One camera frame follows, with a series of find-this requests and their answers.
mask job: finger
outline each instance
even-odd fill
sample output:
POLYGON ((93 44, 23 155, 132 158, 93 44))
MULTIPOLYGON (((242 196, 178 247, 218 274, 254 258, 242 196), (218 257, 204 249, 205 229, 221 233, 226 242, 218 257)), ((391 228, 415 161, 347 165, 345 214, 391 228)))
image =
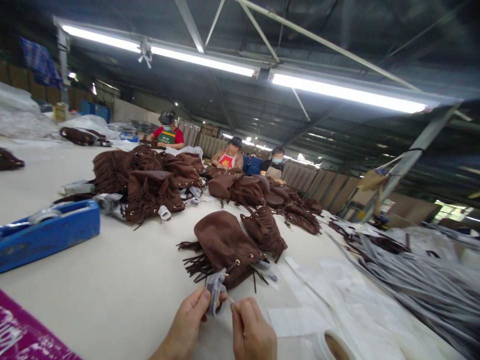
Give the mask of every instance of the finger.
POLYGON ((212 296, 210 295, 210 291, 205 290, 204 292, 202 292, 195 307, 191 310, 193 312, 194 318, 197 319, 199 322, 209 308, 211 297, 212 296))
POLYGON ((195 290, 189 296, 187 296, 184 301, 189 305, 191 309, 193 309, 195 306, 197 306, 199 299, 204 293, 204 291, 206 291, 204 286, 199 287, 197 290, 195 290))
POLYGON ((220 303, 224 303, 227 301, 227 299, 229 298, 229 295, 226 293, 226 292, 222 292, 220 294, 220 303))
POLYGON ((242 301, 237 306, 245 328, 254 327, 258 321, 250 301, 242 301))
POLYGON ((251 307, 253 309, 253 312, 255 313, 256 320, 258 322, 264 321, 264 316, 262 315, 262 311, 260 310, 259 304, 257 303, 257 300, 255 300, 253 297, 249 297, 248 302, 251 304, 251 307))
POLYGON ((244 346, 244 323, 237 310, 236 304, 230 305, 231 321, 233 323, 233 349, 242 349, 244 346))

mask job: blue plaid cloth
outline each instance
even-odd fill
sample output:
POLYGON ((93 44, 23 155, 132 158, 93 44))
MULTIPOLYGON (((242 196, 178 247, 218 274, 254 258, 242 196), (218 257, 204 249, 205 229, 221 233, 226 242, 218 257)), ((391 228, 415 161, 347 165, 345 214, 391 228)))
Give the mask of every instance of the blue plaid cloth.
POLYGON ((55 68, 47 48, 23 37, 20 39, 25 63, 33 73, 35 81, 41 85, 62 89, 64 85, 62 76, 55 68))

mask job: blue tape dispenser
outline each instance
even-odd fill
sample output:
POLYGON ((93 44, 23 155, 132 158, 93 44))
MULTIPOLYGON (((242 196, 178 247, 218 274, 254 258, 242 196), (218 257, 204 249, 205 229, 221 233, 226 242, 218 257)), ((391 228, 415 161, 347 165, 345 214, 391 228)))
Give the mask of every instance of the blue tape dispenser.
POLYGON ((100 234, 100 209, 85 200, 40 210, 0 226, 0 273, 45 258, 100 234))

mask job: red shirt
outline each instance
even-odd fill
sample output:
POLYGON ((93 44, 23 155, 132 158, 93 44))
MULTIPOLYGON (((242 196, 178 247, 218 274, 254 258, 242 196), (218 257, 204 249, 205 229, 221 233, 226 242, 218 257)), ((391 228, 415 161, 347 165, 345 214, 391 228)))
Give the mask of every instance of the red shirt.
MULTIPOLYGON (((181 143, 184 143, 185 140, 184 140, 184 133, 182 132, 182 130, 180 130, 178 127, 175 128, 176 129, 176 133, 175 133, 175 144, 181 144, 181 143)), ((155 136, 155 138, 158 138, 159 135, 164 131, 164 127, 159 127, 157 130, 155 130, 153 132, 153 135, 155 136)))

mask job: green apron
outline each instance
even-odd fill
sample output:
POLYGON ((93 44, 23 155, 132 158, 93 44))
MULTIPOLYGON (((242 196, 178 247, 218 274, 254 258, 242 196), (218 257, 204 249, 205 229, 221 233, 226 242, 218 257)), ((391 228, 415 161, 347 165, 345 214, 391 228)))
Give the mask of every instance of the green apron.
POLYGON ((175 144, 175 136, 177 134, 178 129, 179 128, 176 127, 175 131, 170 131, 170 132, 162 131, 161 134, 158 135, 158 138, 156 139, 156 141, 158 143, 175 144))

